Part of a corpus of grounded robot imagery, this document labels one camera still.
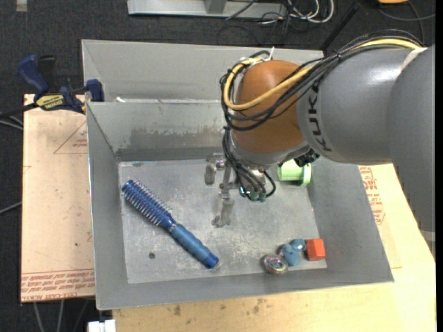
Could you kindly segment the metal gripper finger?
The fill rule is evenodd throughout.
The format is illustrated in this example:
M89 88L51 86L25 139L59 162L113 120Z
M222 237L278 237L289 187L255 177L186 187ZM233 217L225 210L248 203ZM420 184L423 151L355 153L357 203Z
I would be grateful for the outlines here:
M221 228L230 225L233 217L234 200L230 194L220 194L217 199L217 210L212 225Z
M205 184L212 185L215 182L217 171L221 171L226 166L225 155L222 153L213 153L206 157L206 168L204 174Z

